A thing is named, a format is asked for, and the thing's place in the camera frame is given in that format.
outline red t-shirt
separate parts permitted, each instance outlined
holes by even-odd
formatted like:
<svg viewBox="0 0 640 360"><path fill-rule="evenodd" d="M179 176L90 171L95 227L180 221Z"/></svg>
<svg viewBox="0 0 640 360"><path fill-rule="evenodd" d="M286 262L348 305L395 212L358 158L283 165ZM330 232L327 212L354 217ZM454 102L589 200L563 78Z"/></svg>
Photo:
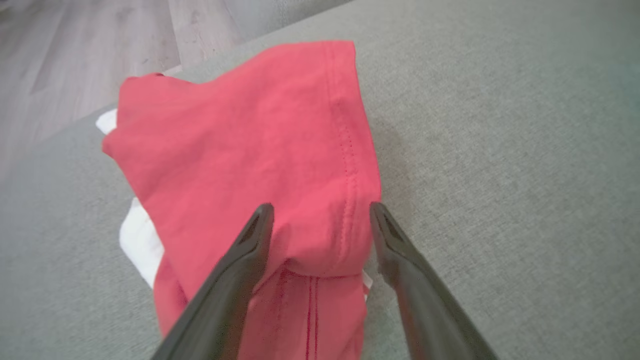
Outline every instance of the red t-shirt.
<svg viewBox="0 0 640 360"><path fill-rule="evenodd" d="M380 175L351 42L281 45L204 84L151 74L120 89L104 152L164 245L166 334L255 208L275 222L240 359L358 359Z"/></svg>

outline gray couch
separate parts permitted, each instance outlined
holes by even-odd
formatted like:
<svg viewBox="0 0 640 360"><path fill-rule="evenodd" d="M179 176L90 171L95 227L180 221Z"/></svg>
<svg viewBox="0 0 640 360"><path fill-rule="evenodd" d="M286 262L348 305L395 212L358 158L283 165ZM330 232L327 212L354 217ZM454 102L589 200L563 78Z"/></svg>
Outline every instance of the gray couch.
<svg viewBox="0 0 640 360"><path fill-rule="evenodd" d="M640 354L640 8L355 0L179 75L352 39L383 201L502 359ZM117 244L132 193L100 112L0 190L0 358L146 359L151 291ZM406 359L374 274L363 359Z"/></svg>
<svg viewBox="0 0 640 360"><path fill-rule="evenodd" d="M350 0L225 0L240 35L254 39Z"/></svg>

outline seam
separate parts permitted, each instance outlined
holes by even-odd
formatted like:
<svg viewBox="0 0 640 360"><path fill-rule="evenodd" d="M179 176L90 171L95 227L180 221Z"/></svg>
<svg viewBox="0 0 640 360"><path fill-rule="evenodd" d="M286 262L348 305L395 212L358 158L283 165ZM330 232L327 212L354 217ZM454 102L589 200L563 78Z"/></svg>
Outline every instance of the seam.
<svg viewBox="0 0 640 360"><path fill-rule="evenodd" d="M318 358L318 321L320 320L318 316L318 281L319 279L316 277L316 360Z"/></svg>
<svg viewBox="0 0 640 360"><path fill-rule="evenodd" d="M308 278L309 279L309 302L308 302L308 308L307 308L307 356L306 359L309 360L309 354L310 354L310 340L311 340L311 293L312 293L312 283L313 283L313 278L311 278L311 276Z"/></svg>
<svg viewBox="0 0 640 360"><path fill-rule="evenodd" d="M353 213L355 212L355 193L357 192L355 177L358 174L358 171L355 166L350 167L349 164L349 160L351 160L351 162L355 165L355 159L353 155L353 142L351 141L349 129L344 126L344 121L342 121L342 111L337 111L337 109L335 109L340 108L338 110L341 110L344 107L344 104L341 100L336 101L335 103L332 101L332 85L335 81L335 54L333 53L333 44L326 44L324 48L327 52L326 55L328 57L326 68L327 100L332 120L338 131L340 149L342 151L342 161L344 164L346 192L344 210L342 214L342 223L340 225L340 235L338 239L338 256L333 265L330 266L325 272L328 273L331 272L342 261L346 253L346 241L353 229L353 221L348 224L348 219L353 218Z"/></svg>

